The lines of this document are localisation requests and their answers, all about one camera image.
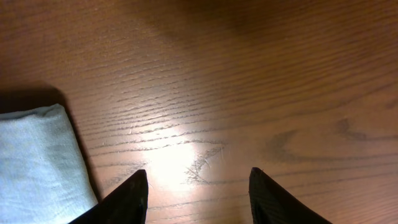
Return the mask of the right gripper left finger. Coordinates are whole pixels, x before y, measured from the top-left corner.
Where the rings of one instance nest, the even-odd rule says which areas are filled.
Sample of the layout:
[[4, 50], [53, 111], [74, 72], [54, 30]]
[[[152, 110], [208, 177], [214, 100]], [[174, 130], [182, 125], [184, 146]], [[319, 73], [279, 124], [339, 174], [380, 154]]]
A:
[[71, 224], [145, 224], [149, 184], [144, 169], [137, 170], [99, 204]]

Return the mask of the light blue t-shirt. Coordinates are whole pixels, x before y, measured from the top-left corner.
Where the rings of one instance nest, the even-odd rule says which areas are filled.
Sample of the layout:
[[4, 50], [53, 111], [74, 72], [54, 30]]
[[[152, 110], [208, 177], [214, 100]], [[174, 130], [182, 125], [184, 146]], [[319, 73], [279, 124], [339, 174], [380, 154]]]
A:
[[69, 223], [97, 203], [63, 106], [1, 115], [1, 223]]

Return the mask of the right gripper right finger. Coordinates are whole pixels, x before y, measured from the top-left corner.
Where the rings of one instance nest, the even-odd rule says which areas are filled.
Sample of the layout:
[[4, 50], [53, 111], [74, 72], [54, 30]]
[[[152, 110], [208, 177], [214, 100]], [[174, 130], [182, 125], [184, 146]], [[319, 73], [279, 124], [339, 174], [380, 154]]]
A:
[[249, 176], [249, 199], [254, 224], [330, 224], [258, 167]]

